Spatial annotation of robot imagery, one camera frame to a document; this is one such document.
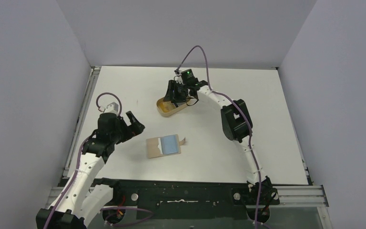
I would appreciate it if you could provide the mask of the beige leather card holder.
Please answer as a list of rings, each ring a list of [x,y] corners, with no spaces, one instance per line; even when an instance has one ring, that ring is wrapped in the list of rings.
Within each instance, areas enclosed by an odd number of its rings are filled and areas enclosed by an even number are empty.
[[[158,138],[159,137],[153,137],[153,138],[146,139],[146,152],[147,152],[148,158],[164,157],[160,154],[160,150],[158,148]],[[181,146],[183,146],[185,144],[186,139],[179,138],[179,142],[180,142],[180,153],[181,153]]]

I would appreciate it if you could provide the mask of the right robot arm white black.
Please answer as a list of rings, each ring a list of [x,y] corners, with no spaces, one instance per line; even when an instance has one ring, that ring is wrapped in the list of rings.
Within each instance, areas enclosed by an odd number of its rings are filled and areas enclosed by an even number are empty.
[[[207,81],[200,81],[192,69],[175,70],[175,77],[169,80],[166,95],[157,101],[157,107],[163,116],[171,116],[194,103],[204,102],[220,112],[222,130],[225,137],[238,144],[244,151],[249,164],[247,183],[251,188],[249,197],[253,203],[260,204],[268,197],[261,183],[266,179],[252,146],[253,123],[244,100],[233,100],[227,95],[215,91]]]

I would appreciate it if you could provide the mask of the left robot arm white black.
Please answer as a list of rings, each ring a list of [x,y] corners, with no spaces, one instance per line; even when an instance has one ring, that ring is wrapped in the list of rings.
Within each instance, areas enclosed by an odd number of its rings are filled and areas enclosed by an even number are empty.
[[[105,204],[116,205],[122,191],[117,182],[104,179],[89,192],[97,174],[104,167],[117,144],[141,134],[145,126],[132,112],[126,113],[130,124],[115,113],[99,116],[97,128],[83,141],[77,154],[76,168],[61,193],[48,208],[39,210],[36,224],[39,229],[85,229]]]

